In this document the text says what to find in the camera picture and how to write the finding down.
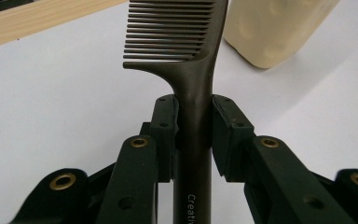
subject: comb teeth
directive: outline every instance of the comb teeth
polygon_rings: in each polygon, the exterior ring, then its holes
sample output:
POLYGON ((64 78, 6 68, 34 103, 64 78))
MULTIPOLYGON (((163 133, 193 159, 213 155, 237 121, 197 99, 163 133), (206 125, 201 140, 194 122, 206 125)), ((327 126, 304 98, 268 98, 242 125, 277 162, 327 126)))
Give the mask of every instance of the comb teeth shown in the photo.
POLYGON ((213 1, 130 0, 125 59, 181 62, 198 54, 213 1))

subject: white surface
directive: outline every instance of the white surface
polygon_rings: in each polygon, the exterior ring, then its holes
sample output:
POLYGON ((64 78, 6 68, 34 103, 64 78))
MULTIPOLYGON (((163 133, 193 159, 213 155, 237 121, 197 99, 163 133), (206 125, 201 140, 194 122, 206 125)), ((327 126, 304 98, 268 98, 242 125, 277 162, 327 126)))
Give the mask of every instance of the white surface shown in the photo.
MULTIPOLYGON (((89 175, 171 93, 160 78, 121 67, 127 5, 0 46, 0 223, 49 173, 89 175)), ((342 0, 296 55, 255 69, 222 42, 214 93, 233 99, 257 134, 281 138, 328 178, 358 168, 358 1, 342 0)), ((253 223, 242 184, 213 167, 213 224, 253 223)), ((159 223, 172 223, 172 185, 160 188, 159 223)))

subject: comb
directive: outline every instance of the comb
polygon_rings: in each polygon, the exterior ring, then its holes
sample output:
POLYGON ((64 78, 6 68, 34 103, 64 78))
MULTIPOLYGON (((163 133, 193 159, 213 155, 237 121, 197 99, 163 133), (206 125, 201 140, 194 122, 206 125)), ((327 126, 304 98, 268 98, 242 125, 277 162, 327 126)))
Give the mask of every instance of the comb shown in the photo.
POLYGON ((123 66, 162 77, 179 103, 175 224, 211 222, 213 70, 226 11, 227 0, 130 0, 123 66))

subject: dark gray comb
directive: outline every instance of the dark gray comb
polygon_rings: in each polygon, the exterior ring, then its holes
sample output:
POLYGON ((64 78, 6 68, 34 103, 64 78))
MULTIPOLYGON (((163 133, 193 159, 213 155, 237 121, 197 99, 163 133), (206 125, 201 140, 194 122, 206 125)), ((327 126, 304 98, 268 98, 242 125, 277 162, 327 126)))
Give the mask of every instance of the dark gray comb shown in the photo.
POLYGON ((130 0, 123 66, 164 78, 179 103, 174 224, 211 222, 212 84, 226 10, 227 0, 130 0))

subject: wooden board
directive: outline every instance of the wooden board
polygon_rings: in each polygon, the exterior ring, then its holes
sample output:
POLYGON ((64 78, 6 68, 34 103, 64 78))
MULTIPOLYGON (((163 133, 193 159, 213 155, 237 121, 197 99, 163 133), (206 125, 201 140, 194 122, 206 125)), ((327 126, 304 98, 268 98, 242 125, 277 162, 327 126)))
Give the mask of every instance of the wooden board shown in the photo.
POLYGON ((0 12, 0 45, 126 0, 40 0, 0 12))

